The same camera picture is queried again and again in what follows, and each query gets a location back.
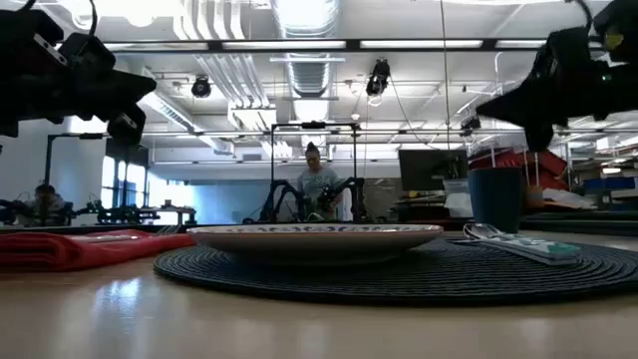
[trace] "red cloth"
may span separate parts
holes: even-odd
[[[137,238],[90,243],[72,239],[78,235],[35,232],[0,234],[0,269],[80,270],[194,245],[188,234],[152,235],[139,230],[114,230],[82,237],[104,235],[130,235]]]

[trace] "round placemat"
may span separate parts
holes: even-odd
[[[390,262],[340,268],[258,266],[194,246],[159,256],[155,270],[214,290],[352,304],[523,304],[638,292],[638,252],[576,245],[582,258],[567,266],[439,239]]]

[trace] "table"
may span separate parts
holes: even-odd
[[[627,237],[542,236],[638,250]],[[317,305],[178,285],[152,263],[0,274],[0,358],[638,357],[638,295],[492,308]]]

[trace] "computer monitor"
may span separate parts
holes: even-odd
[[[400,150],[403,190],[445,189],[443,180],[468,176],[468,153],[465,150]]]

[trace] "white ceramic plate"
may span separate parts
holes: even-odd
[[[437,225],[255,224],[189,229],[200,245],[250,261],[343,265],[392,259],[443,232]]]

